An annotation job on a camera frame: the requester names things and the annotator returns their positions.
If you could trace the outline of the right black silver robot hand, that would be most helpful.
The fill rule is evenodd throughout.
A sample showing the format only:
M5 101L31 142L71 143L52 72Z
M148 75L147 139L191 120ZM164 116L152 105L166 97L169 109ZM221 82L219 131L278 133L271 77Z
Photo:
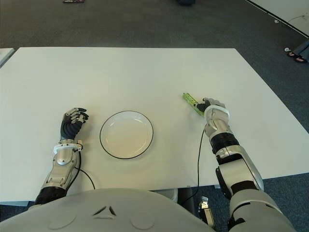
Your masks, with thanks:
M219 102L218 100L215 100L215 99L212 99L212 98L203 98L202 103L197 104L197 109L201 112L205 112L207 107L209 107L211 105L217 105L217 106L225 108L225 105L223 103Z

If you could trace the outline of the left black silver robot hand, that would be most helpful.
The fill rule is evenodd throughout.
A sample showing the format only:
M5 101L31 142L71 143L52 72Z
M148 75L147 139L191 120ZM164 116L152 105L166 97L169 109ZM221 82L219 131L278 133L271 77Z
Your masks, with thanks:
M60 126L60 141L74 140L89 115L84 108L75 107L64 113Z

